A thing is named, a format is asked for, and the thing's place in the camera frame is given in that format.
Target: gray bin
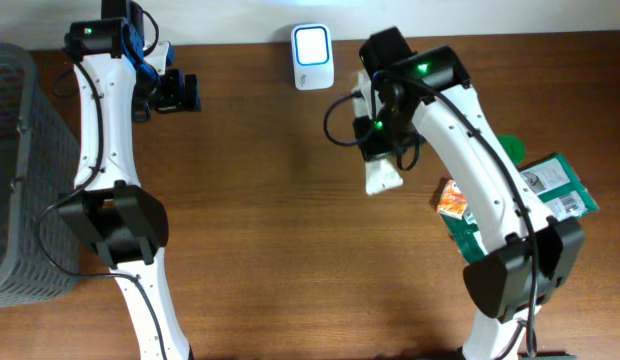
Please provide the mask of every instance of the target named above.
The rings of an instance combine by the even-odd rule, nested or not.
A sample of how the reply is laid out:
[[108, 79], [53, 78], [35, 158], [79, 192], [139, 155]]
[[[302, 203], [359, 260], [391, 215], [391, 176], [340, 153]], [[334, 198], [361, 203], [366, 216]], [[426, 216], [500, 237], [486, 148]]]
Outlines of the gray bin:
[[[37, 246], [36, 216], [72, 190], [79, 146], [37, 84], [23, 49], [0, 44], [0, 307], [51, 300], [76, 280], [51, 268]], [[53, 259], [78, 269], [78, 243], [56, 213], [41, 224]]]

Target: brown table surface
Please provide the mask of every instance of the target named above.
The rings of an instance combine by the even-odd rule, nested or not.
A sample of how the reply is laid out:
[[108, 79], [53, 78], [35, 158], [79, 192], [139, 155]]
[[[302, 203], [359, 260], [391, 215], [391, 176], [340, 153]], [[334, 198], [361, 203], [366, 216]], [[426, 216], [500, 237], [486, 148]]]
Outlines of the brown table surface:
[[[452, 45], [495, 133], [521, 138], [526, 162], [565, 154], [598, 201], [537, 334], [542, 350], [620, 359], [620, 32], [409, 42]], [[287, 44], [178, 47], [176, 66], [199, 77], [203, 112], [135, 125], [139, 178], [168, 212], [167, 276], [197, 359], [373, 358], [454, 349], [468, 336], [464, 262], [432, 207], [448, 176], [441, 160], [426, 145], [402, 188], [371, 198], [359, 151], [324, 138], [326, 108], [361, 68], [360, 43], [334, 44], [335, 84], [315, 92], [294, 88]], [[69, 65], [59, 52], [34, 57], [52, 98]], [[52, 102], [78, 134], [77, 99]], [[339, 110], [335, 135], [352, 136], [351, 119]], [[84, 271], [99, 264], [82, 254]], [[111, 280], [0, 309], [0, 359], [138, 351]]]

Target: green lid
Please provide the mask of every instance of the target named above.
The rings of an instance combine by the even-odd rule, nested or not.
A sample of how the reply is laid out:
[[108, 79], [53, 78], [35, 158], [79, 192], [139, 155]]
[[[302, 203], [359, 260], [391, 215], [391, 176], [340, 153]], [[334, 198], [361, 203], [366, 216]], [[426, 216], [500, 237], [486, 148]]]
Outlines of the green lid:
[[526, 148], [523, 146], [523, 143], [519, 138], [512, 135], [499, 135], [497, 136], [501, 146], [510, 157], [510, 160], [514, 163], [515, 166], [521, 165], [523, 159], [526, 157]]

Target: green indicator light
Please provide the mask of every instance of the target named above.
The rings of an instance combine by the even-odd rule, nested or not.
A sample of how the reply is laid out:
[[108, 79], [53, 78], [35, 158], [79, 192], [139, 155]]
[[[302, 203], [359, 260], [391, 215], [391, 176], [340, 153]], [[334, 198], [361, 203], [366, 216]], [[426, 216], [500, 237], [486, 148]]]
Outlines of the green indicator light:
[[426, 74], [428, 72], [428, 68], [430, 67], [429, 63], [423, 63], [423, 64], [419, 64], [417, 65], [417, 70], [421, 73], [421, 74]]

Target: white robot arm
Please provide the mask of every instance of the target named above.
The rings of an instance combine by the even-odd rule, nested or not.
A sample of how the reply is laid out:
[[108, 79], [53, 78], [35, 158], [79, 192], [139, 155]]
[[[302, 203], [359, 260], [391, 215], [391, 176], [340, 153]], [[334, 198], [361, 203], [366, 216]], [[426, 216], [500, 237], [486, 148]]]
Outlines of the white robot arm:
[[455, 358], [516, 359], [522, 324], [530, 332], [528, 318], [534, 321], [537, 304], [550, 299], [574, 265], [584, 240], [578, 222], [558, 222], [519, 176], [451, 48], [414, 54], [392, 28], [373, 35], [360, 57], [369, 77], [360, 78], [353, 92], [355, 109], [366, 109], [365, 114], [355, 111], [358, 140], [342, 143], [329, 135], [331, 110], [324, 123], [328, 139], [358, 145], [367, 163], [401, 156], [405, 144], [419, 147], [421, 141], [410, 142], [415, 136], [430, 143], [472, 209], [485, 255], [464, 270], [478, 310], [472, 333]]
[[101, 20], [74, 23], [66, 35], [65, 50], [75, 63], [81, 96], [81, 154], [75, 187], [88, 184], [59, 213], [111, 273], [137, 279], [134, 284], [115, 278], [128, 306], [141, 359], [188, 360], [193, 359], [192, 350], [179, 327], [166, 281], [167, 216], [163, 205], [141, 189], [132, 123], [149, 120], [150, 110], [201, 108], [196, 76], [187, 75], [184, 84], [179, 70], [166, 69], [174, 58], [170, 43], [155, 40], [144, 51], [144, 13], [128, 0], [103, 0]]

